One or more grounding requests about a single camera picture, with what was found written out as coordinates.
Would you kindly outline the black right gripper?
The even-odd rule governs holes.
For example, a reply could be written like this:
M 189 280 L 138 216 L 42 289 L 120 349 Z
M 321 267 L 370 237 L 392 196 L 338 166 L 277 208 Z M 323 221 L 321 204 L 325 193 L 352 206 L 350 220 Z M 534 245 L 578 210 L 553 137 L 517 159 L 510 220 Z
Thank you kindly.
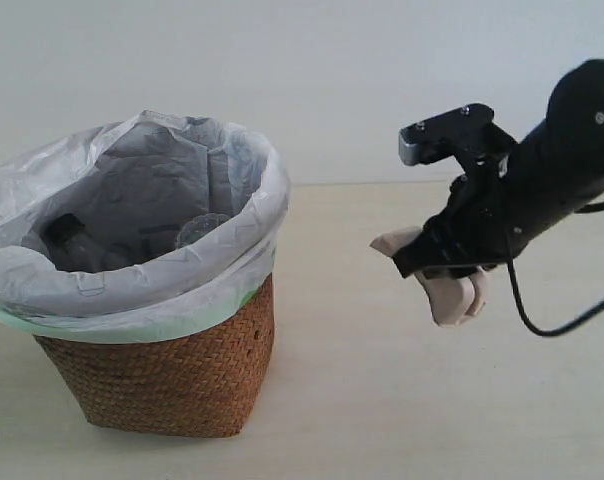
M 461 278 L 520 255 L 502 205 L 499 179 L 500 162 L 516 141 L 495 124 L 484 139 L 488 152 L 481 158 L 454 157 L 464 173 L 451 183 L 446 205 L 422 225 L 414 241 L 392 255 L 403 278 L 419 271 Z

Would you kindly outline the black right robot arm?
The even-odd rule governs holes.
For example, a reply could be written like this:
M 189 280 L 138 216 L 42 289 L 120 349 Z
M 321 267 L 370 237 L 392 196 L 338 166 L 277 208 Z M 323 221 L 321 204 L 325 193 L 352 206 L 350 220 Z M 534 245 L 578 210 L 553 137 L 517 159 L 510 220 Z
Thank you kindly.
M 520 141 L 472 103 L 401 129 L 399 147 L 409 166 L 453 157 L 463 168 L 446 206 L 393 254 L 401 276 L 505 264 L 604 193 L 604 59 L 566 73 Z

